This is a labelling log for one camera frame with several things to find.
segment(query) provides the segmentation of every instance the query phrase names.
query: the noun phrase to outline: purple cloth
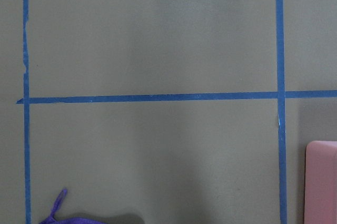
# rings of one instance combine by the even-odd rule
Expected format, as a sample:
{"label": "purple cloth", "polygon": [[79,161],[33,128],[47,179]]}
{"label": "purple cloth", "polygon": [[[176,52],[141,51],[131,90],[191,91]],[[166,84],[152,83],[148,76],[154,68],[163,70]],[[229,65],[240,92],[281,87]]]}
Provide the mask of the purple cloth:
{"label": "purple cloth", "polygon": [[55,200],[54,207],[52,208],[51,214],[42,221],[40,224],[105,224],[103,222],[89,220],[84,218],[71,218],[66,220],[55,220],[54,215],[60,209],[62,205],[62,201],[67,195],[67,189],[63,189],[61,193],[58,195],[57,199]]}

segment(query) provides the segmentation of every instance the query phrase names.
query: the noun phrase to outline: pink box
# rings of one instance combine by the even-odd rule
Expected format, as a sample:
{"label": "pink box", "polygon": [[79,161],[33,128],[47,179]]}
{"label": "pink box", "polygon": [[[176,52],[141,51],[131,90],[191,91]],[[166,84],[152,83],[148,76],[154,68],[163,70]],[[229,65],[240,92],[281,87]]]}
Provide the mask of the pink box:
{"label": "pink box", "polygon": [[336,224],[337,142],[306,147],[304,224]]}

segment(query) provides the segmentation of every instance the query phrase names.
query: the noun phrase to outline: gray floor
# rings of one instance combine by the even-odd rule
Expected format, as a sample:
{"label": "gray floor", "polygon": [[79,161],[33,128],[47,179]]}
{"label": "gray floor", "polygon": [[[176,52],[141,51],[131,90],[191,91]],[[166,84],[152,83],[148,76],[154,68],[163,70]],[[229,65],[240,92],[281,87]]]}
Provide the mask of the gray floor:
{"label": "gray floor", "polygon": [[[276,91],[275,0],[29,0],[31,96]],[[0,222],[24,223],[22,0],[0,0]],[[336,90],[336,0],[284,0],[287,90]],[[289,224],[337,99],[286,101]],[[279,221],[277,100],[31,106],[32,223]]]}

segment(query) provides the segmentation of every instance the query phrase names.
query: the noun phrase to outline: purple fabric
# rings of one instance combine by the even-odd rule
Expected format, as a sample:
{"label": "purple fabric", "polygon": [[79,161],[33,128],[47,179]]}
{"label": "purple fabric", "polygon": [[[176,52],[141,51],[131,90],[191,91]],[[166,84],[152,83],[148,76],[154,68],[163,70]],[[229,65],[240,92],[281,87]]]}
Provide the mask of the purple fabric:
{"label": "purple fabric", "polygon": [[84,218],[71,218],[66,220],[55,220],[54,215],[60,209],[62,205],[62,201],[67,195],[67,189],[63,189],[61,193],[58,195],[55,200],[54,207],[52,208],[51,214],[44,221],[40,222],[40,224],[105,224],[103,222],[89,220]]}

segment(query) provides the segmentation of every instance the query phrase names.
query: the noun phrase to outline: pink foam block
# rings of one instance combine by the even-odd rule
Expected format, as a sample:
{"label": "pink foam block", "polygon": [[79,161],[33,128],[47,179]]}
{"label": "pink foam block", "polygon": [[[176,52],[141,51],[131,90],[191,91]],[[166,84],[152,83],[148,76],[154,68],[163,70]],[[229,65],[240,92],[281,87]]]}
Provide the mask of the pink foam block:
{"label": "pink foam block", "polygon": [[304,224],[336,224],[337,142],[306,147]]}

